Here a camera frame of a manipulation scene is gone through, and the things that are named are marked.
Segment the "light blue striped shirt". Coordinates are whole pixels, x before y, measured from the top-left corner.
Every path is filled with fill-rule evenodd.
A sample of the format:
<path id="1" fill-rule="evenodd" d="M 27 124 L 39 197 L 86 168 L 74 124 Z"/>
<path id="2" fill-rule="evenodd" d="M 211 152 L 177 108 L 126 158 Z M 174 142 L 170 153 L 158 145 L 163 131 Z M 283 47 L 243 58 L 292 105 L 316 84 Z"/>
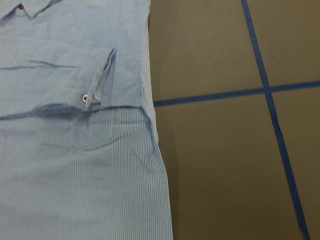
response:
<path id="1" fill-rule="evenodd" d="M 150 6 L 1 1 L 1 239 L 173 238 Z"/>

